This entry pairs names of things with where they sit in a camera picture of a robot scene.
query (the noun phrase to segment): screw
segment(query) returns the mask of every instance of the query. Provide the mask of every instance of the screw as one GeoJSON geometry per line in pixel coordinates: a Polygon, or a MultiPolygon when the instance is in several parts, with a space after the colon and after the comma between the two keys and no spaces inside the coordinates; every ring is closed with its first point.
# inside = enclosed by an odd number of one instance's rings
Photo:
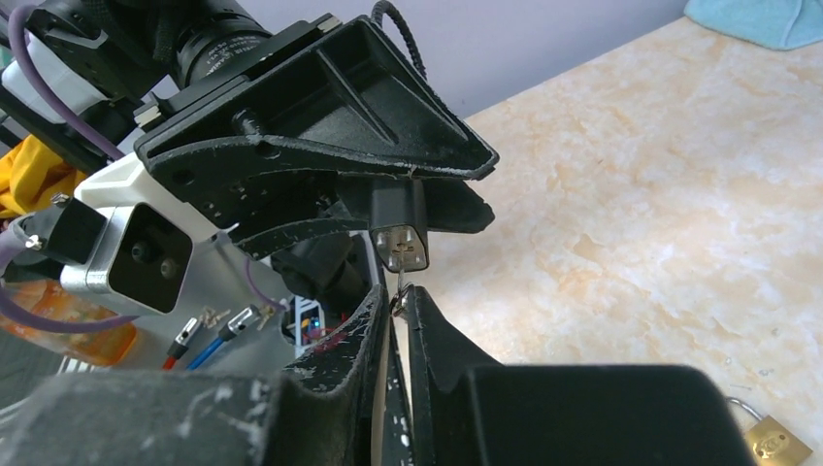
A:
{"type": "Polygon", "coordinates": [[[55,206],[62,206],[63,204],[69,202],[71,197],[67,194],[62,192],[55,192],[53,196],[51,196],[51,203],[55,206]]]}
{"type": "Polygon", "coordinates": [[[26,240],[25,246],[30,250],[41,250],[43,248],[43,240],[37,235],[31,235],[26,240]]]}

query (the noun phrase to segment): table surface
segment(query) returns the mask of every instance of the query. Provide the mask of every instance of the table surface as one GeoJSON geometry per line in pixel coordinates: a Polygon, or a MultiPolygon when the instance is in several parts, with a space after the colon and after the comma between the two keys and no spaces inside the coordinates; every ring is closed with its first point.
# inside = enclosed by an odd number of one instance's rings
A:
{"type": "Polygon", "coordinates": [[[497,219],[411,280],[504,362],[689,364],[823,450],[821,56],[681,19],[469,118],[497,219]]]}

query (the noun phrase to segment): wire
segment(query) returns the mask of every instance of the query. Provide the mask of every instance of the wire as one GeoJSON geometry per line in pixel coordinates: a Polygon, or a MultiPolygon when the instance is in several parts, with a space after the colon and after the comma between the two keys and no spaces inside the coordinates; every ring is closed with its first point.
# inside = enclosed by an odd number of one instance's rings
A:
{"type": "Polygon", "coordinates": [[[400,11],[393,3],[388,0],[380,0],[372,9],[372,21],[376,22],[378,26],[383,27],[383,16],[391,18],[394,25],[397,26],[397,30],[400,31],[400,36],[403,38],[403,41],[406,42],[406,48],[409,50],[411,64],[414,65],[417,73],[420,73],[420,76],[426,79],[426,67],[423,66],[423,57],[420,55],[420,49],[417,48],[417,42],[414,40],[412,30],[409,29],[409,25],[406,23],[406,20],[403,19],[403,15],[400,14],[400,11]]]}
{"type": "Polygon", "coordinates": [[[251,288],[251,292],[253,292],[254,295],[257,296],[257,298],[264,304],[271,306],[275,311],[285,311],[285,306],[283,304],[266,296],[263,291],[257,287],[254,280],[251,279],[251,259],[248,257],[246,258],[246,282],[248,283],[248,287],[251,288]]]}
{"type": "Polygon", "coordinates": [[[25,22],[31,16],[31,13],[37,8],[36,5],[20,5],[12,11],[9,17],[9,42],[12,46],[12,54],[17,60],[17,64],[22,71],[23,76],[29,81],[34,90],[40,94],[40,97],[49,104],[55,113],[66,120],[66,123],[74,128],[79,134],[88,140],[89,143],[97,147],[104,154],[112,160],[119,160],[123,157],[123,152],[115,146],[114,143],[106,139],[96,129],[92,128],[88,123],[82,120],[77,114],[72,111],[57,94],[51,90],[51,87],[37,71],[34,66],[34,61],[28,52],[25,43],[25,22]]]}
{"type": "MultiPolygon", "coordinates": [[[[0,276],[6,273],[6,269],[15,257],[26,250],[25,242],[22,238],[20,222],[25,216],[15,219],[6,231],[0,233],[0,276]]],[[[94,333],[110,330],[125,323],[131,322],[137,316],[115,316],[97,320],[94,322],[63,322],[50,318],[37,316],[26,311],[0,289],[0,314],[9,320],[36,330],[51,333],[94,333]]]]}
{"type": "Polygon", "coordinates": [[[209,359],[209,356],[217,351],[222,344],[223,340],[220,337],[215,338],[214,341],[206,347],[206,349],[203,349],[203,352],[198,354],[197,357],[195,357],[194,360],[185,367],[186,370],[191,371],[200,367],[200,365],[206,362],[206,359],[209,359]]]}
{"type": "Polygon", "coordinates": [[[163,364],[163,370],[164,371],[171,371],[172,368],[175,367],[175,364],[177,364],[177,362],[178,362],[177,359],[175,359],[174,357],[172,357],[172,356],[167,357],[166,362],[163,364]]]}

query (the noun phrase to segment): brass padlock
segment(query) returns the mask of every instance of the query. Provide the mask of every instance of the brass padlock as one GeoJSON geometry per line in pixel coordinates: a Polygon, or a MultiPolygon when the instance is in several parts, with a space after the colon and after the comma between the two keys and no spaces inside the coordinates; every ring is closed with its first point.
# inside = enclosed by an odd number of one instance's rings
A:
{"type": "Polygon", "coordinates": [[[728,397],[726,401],[757,419],[743,438],[758,466],[798,466],[811,456],[811,449],[773,417],[761,416],[739,398],[728,397]]]}

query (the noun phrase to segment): black cable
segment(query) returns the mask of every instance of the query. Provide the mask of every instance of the black cable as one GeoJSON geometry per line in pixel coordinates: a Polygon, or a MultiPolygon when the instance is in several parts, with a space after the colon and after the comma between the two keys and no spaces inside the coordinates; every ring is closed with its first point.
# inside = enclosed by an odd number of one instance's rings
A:
{"type": "Polygon", "coordinates": [[[411,64],[414,65],[417,73],[420,73],[420,76],[426,79],[426,67],[423,66],[423,57],[420,55],[420,49],[417,48],[417,42],[414,41],[412,30],[409,29],[409,25],[406,23],[406,20],[403,19],[403,15],[401,15],[397,7],[388,0],[379,0],[372,9],[372,21],[377,23],[378,26],[383,27],[383,16],[391,18],[394,25],[397,26],[397,30],[400,31],[400,36],[403,37],[403,41],[406,42],[406,48],[409,49],[411,64]]]}

